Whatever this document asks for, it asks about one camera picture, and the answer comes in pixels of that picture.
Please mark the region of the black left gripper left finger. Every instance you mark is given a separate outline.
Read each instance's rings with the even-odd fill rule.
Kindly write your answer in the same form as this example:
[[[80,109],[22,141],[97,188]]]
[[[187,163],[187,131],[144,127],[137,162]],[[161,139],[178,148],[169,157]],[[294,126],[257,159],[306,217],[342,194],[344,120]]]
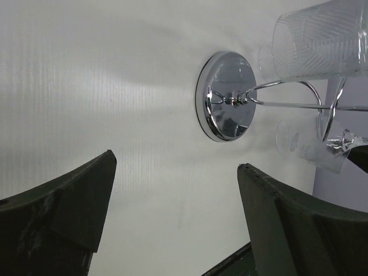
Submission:
[[[2,275],[87,275],[101,241],[117,159],[107,150],[1,200]]]

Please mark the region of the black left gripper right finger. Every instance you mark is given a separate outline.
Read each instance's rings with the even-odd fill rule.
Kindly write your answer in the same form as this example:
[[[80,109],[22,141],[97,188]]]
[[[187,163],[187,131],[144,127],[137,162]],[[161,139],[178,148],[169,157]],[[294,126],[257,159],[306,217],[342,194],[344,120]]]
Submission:
[[[367,213],[284,184],[251,164],[237,181],[259,275],[366,275]]]

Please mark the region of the chrome wine glass rack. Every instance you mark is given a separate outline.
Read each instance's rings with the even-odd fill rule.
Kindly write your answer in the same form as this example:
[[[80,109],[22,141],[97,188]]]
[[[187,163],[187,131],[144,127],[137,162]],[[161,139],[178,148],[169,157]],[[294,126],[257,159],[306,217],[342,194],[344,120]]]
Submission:
[[[203,132],[213,141],[231,142],[242,137],[254,118],[257,105],[278,108],[343,110],[366,112],[365,106],[340,106],[337,102],[322,105],[317,90],[308,88],[315,104],[264,102],[257,99],[261,89],[281,85],[280,81],[256,84],[252,67],[247,59],[233,51],[216,52],[204,65],[195,90],[195,109]]]

